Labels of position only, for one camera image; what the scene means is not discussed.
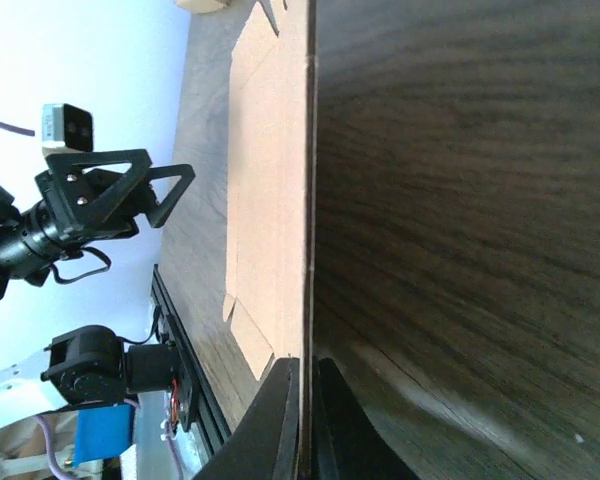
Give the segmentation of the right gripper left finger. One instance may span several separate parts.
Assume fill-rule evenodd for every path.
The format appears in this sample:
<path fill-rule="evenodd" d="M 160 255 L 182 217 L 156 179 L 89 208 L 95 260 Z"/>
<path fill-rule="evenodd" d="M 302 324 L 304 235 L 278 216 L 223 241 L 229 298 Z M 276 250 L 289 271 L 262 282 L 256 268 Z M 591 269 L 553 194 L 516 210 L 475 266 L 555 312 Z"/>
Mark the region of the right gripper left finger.
<path fill-rule="evenodd" d="M 294 479 L 299 427 L 299 360 L 275 361 L 228 441 L 198 479 Z"/>

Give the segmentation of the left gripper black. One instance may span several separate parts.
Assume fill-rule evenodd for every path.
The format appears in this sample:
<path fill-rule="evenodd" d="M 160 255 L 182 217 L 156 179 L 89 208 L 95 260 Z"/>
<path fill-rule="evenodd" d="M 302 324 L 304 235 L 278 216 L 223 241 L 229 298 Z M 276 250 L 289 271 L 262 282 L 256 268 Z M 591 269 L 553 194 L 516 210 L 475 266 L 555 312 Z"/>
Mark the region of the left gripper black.
<path fill-rule="evenodd" d="M 195 179 L 189 164 L 149 169 L 144 149 L 52 154 L 47 165 L 35 181 L 53 234 L 61 240 L 131 238 L 139 232 L 141 214 L 152 228 L 162 228 Z M 159 200 L 151 182 L 172 177 L 176 183 Z"/>

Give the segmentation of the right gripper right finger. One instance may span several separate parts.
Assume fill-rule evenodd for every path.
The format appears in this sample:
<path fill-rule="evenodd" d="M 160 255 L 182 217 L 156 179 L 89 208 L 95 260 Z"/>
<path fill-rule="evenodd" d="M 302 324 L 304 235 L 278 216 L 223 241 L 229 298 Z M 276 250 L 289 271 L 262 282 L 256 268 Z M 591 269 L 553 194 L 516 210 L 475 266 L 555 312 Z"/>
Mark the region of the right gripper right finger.
<path fill-rule="evenodd" d="M 314 361 L 311 477 L 418 477 L 379 435 L 330 358 Z"/>

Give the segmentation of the cardboard box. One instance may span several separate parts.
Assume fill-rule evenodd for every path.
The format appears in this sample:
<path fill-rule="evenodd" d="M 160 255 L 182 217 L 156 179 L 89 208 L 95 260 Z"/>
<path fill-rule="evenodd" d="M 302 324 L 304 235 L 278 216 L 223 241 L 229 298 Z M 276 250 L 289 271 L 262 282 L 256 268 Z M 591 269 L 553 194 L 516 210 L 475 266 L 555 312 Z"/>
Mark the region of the cardboard box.
<path fill-rule="evenodd" d="M 223 316 L 257 379 L 296 367 L 287 453 L 297 479 L 311 471 L 315 108 L 315 3 L 255 4 L 229 77 Z"/>

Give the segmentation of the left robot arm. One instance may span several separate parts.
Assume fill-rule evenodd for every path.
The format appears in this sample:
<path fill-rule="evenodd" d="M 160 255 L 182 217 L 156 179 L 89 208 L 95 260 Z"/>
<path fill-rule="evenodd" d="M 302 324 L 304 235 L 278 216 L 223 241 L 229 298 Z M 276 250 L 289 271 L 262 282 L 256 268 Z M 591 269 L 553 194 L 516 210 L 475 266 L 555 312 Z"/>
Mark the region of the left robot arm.
<path fill-rule="evenodd" d="M 188 164 L 154 166 L 143 149 L 53 153 L 46 163 L 36 177 L 42 198 L 28 211 L 0 186 L 0 301 L 13 280 L 63 284 L 59 262 L 95 254 L 99 241 L 135 236 L 139 215 L 162 227 L 195 177 Z M 0 429 L 170 390 L 180 368 L 172 347 L 131 342 L 100 325 L 73 330 L 0 371 Z"/>

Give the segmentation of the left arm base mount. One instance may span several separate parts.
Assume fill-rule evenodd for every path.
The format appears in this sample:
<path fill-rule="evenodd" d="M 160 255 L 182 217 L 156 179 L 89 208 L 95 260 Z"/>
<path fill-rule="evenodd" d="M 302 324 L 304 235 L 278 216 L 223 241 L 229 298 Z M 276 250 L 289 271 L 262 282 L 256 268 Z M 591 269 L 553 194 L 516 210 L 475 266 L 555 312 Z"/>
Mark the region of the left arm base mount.
<path fill-rule="evenodd" d="M 201 395 L 194 352 L 173 315 L 167 315 L 161 325 L 163 330 L 157 343 L 130 345 L 125 352 L 126 393 L 165 392 L 170 428 L 175 430 L 180 426 L 187 432 L 197 420 Z"/>

